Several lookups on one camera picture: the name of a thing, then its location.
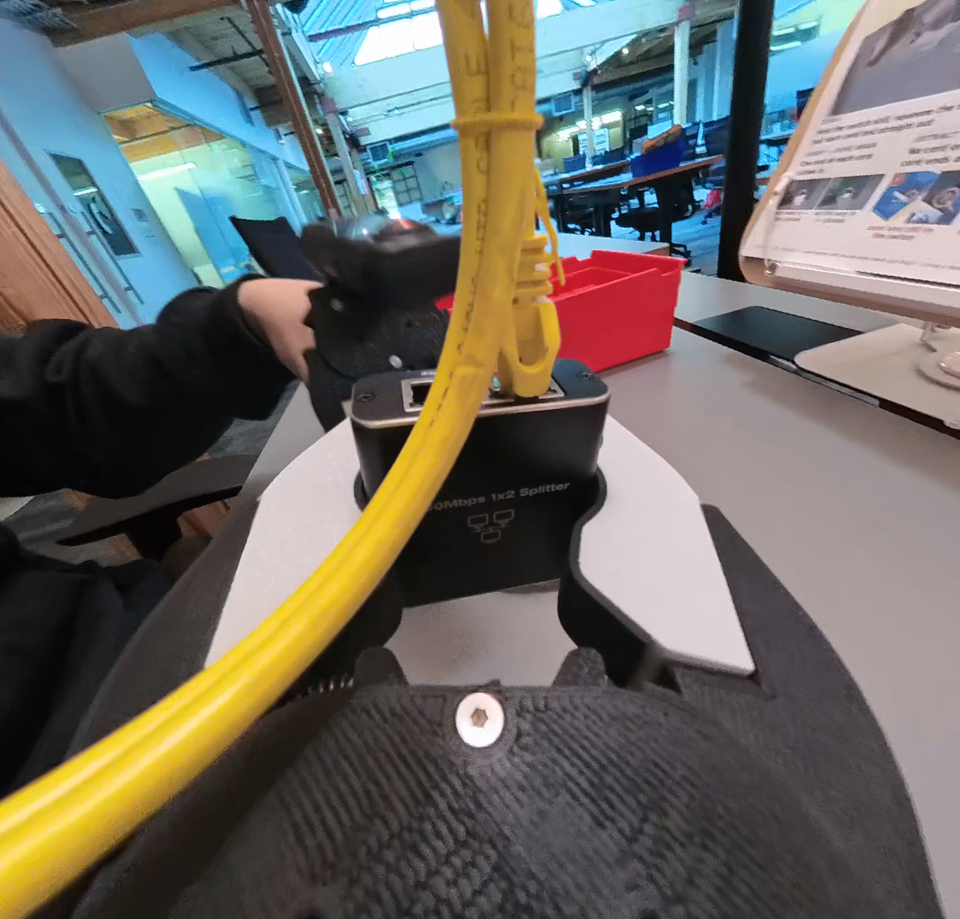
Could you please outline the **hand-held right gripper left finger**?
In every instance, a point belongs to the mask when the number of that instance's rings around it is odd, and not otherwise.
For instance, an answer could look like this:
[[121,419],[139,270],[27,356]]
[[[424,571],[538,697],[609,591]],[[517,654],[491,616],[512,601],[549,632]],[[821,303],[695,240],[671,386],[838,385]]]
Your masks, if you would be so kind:
[[341,422],[261,494],[204,665],[244,641],[313,575],[355,525],[354,433]]

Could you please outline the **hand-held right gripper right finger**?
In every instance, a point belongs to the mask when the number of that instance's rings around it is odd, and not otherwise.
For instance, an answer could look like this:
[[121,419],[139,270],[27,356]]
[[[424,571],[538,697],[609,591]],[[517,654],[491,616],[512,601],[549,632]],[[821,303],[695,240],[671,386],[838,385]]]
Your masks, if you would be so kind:
[[697,493],[613,417],[593,504],[574,525],[558,617],[621,687],[674,668],[751,680],[757,667]]

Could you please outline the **black ethernet splitter box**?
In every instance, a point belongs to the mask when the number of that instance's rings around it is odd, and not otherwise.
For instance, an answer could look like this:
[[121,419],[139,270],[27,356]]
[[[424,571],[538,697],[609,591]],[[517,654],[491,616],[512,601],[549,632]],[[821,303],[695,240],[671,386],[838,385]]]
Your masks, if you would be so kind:
[[405,609],[560,579],[598,491],[609,399],[606,383],[568,358],[556,360],[539,397],[491,389],[371,598]]

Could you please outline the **person's left forearm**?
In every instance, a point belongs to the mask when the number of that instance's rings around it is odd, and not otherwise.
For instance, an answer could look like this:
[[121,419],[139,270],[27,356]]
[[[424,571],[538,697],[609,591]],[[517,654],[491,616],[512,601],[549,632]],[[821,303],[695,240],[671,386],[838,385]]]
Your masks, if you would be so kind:
[[176,296],[151,325],[43,320],[1,339],[1,494],[142,493],[236,420],[269,418],[296,377],[238,287]]

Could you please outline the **person's left hand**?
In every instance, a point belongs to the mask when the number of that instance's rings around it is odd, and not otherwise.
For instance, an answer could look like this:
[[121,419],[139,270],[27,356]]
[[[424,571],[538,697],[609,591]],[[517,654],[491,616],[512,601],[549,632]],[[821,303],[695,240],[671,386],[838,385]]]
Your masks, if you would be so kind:
[[237,302],[246,320],[278,360],[308,384],[307,354],[316,348],[309,324],[311,295],[324,287],[316,280],[260,277],[241,282]]

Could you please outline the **dark flat panel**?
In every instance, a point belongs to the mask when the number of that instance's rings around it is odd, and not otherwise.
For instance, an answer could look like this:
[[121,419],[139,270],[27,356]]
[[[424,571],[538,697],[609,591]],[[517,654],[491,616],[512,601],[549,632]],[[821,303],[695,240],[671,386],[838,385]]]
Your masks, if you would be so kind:
[[261,220],[232,215],[229,221],[266,276],[321,284],[326,281],[286,218]]

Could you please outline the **red plastic bin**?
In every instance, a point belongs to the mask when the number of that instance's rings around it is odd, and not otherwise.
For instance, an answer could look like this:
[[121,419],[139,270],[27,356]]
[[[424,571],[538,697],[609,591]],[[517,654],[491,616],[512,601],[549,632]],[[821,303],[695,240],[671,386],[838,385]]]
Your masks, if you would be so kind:
[[558,313],[558,357],[594,373],[652,356],[671,342],[686,262],[663,254],[598,250],[536,265]]

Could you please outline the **black flat tablet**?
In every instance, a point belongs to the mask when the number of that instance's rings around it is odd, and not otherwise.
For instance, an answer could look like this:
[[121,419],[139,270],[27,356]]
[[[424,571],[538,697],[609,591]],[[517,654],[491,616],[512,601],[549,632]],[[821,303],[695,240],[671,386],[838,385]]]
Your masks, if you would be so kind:
[[790,365],[803,352],[860,336],[845,326],[756,305],[704,318],[688,330],[750,358]]

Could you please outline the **person's black clothing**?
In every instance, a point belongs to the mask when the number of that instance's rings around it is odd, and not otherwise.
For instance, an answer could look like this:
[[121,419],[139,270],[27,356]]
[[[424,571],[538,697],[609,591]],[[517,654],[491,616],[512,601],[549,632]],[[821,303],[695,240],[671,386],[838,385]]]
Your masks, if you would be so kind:
[[1,795],[58,766],[108,674],[174,584],[161,563],[78,565],[1,529]]

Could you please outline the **background office desks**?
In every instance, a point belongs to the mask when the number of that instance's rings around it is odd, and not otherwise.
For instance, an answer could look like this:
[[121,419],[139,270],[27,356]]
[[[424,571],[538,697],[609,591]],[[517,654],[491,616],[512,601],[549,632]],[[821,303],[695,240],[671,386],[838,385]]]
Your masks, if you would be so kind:
[[705,189],[714,173],[723,181],[728,126],[727,118],[672,126],[630,157],[548,181],[553,222],[560,232],[602,239],[626,230],[688,259],[690,249],[673,228],[704,208],[697,188]]

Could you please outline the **black pillar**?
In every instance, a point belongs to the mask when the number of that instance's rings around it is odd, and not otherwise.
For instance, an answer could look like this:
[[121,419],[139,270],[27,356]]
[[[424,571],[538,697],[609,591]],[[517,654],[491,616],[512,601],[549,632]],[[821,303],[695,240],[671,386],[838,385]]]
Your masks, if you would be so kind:
[[728,281],[745,281],[739,247],[754,209],[775,2],[738,0],[717,255],[717,275]]

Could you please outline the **printed instruction poster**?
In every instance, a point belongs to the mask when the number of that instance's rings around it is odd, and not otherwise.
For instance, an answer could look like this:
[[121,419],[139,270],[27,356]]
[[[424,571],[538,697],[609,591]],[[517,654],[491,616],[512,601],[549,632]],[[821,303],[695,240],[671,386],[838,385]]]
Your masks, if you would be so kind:
[[959,0],[867,0],[795,139],[743,262],[958,288]]

